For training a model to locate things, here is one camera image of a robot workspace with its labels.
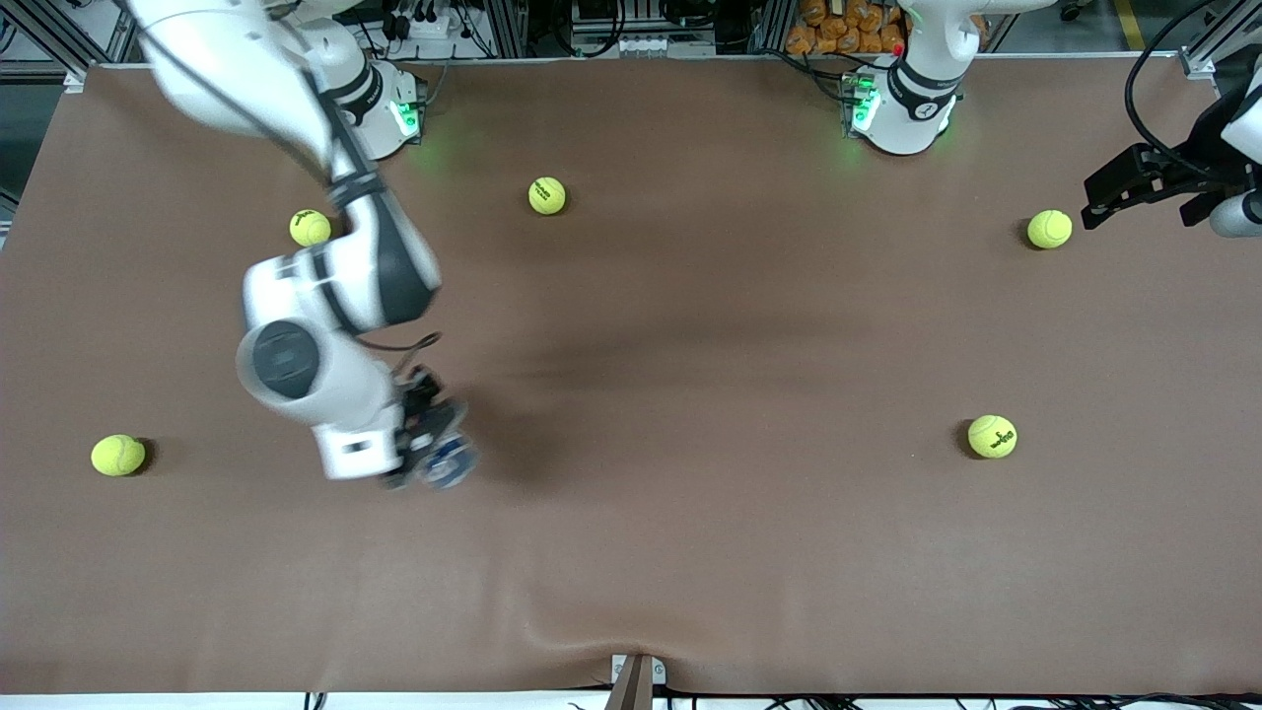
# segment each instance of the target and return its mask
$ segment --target brown table surface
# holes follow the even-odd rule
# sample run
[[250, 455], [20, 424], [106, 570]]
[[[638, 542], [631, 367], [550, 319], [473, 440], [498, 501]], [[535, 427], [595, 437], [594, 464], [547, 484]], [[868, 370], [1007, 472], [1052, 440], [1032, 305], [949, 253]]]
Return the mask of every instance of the brown table surface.
[[[384, 170], [433, 242], [459, 488], [323, 479], [237, 385], [240, 280], [321, 190], [144, 71], [62, 100], [0, 253], [9, 692], [1258, 689], [1262, 242], [1133, 209], [1128, 59], [986, 61], [896, 159], [772, 62], [456, 68]], [[1212, 100], [1174, 61], [1141, 110]], [[534, 214], [540, 174], [569, 187]], [[960, 422], [1012, 419], [977, 462]], [[153, 438], [141, 478], [101, 436]]]

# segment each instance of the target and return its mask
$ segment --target tennis ball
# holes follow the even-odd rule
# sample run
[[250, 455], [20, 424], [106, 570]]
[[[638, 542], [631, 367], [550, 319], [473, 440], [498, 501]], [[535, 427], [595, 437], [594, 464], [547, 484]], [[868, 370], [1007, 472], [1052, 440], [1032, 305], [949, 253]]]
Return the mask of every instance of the tennis ball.
[[328, 223], [328, 217], [316, 209], [302, 209], [289, 219], [289, 236], [303, 246], [324, 241], [331, 233], [333, 226]]
[[978, 417], [968, 428], [968, 445], [987, 459], [1002, 459], [1017, 448], [1017, 430], [998, 415]]
[[565, 188], [557, 178], [539, 178], [530, 183], [530, 206], [540, 214], [555, 214], [565, 206]]
[[1074, 222], [1060, 209], [1044, 209], [1030, 219], [1026, 235], [1030, 242], [1040, 248], [1055, 248], [1069, 241], [1074, 233]]
[[136, 473], [145, 463], [145, 445], [125, 434], [107, 436], [92, 448], [92, 468], [107, 477]]

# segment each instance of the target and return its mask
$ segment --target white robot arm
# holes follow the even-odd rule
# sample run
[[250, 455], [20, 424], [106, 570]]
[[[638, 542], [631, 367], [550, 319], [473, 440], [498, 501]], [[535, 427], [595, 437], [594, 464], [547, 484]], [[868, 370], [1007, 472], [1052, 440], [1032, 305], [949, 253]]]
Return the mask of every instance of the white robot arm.
[[1247, 87], [1223, 95], [1174, 148], [1136, 143], [1087, 178], [1083, 226], [1095, 228], [1136, 204], [1193, 194], [1184, 226], [1209, 219], [1220, 236], [1262, 236], [1262, 66]]
[[[235, 57], [227, 57], [221, 44], [227, 26], [240, 21], [223, 13], [240, 6], [202, 0], [187, 3], [129, 0], [129, 4], [136, 19], [149, 23], [154, 32], [164, 32], [167, 35], [175, 33], [173, 37], [175, 40], [201, 40], [201, 45], [196, 48], [168, 44], [189, 66], [201, 67], [206, 59], [212, 59], [225, 64], [221, 67], [225, 69], [245, 67], [240, 61], [233, 64]], [[251, 13], [260, 11], [261, 8], [259, 0], [244, 0], [241, 5], [249, 6]], [[304, 0], [297, 5], [271, 3], [262, 15], [264, 26], [255, 28], [255, 32], [261, 33], [260, 42], [268, 42], [271, 49], [270, 59], [276, 62], [268, 71], [284, 71], [294, 64], [308, 64], [318, 69], [327, 82], [324, 87], [327, 93], [345, 111], [347, 122], [369, 156], [385, 158], [405, 143], [420, 139], [418, 87], [423, 84], [418, 84], [415, 76], [400, 71], [389, 62], [370, 61], [365, 57], [355, 35], [331, 19], [348, 5], [353, 3], [350, 0]], [[178, 18], [184, 13], [191, 16], [179, 21]], [[159, 24], [164, 21], [167, 29], [159, 30]], [[154, 58], [153, 54], [150, 50], [150, 58]], [[254, 88], [266, 90], [268, 86], [260, 81]], [[278, 110], [290, 113], [284, 106], [279, 106]], [[240, 116], [220, 122], [215, 127], [254, 132], [249, 121]]]
[[911, 33], [901, 57], [858, 72], [872, 79], [873, 101], [854, 131], [896, 155], [929, 148], [946, 130], [955, 93], [981, 45], [972, 16], [1012, 14], [1055, 0], [899, 0]]
[[297, 35], [308, 66], [295, 66], [259, 4], [169, 5], [131, 0], [172, 103], [211, 127], [305, 149], [329, 179], [329, 201], [353, 226], [246, 272], [242, 385], [266, 407], [312, 428], [331, 479], [386, 475], [401, 484], [419, 474], [440, 488], [458, 483], [476, 462], [456, 429], [463, 406], [435, 404], [428, 373], [396, 383], [355, 339], [420, 317], [439, 276], [434, 255], [319, 78], [323, 48]]

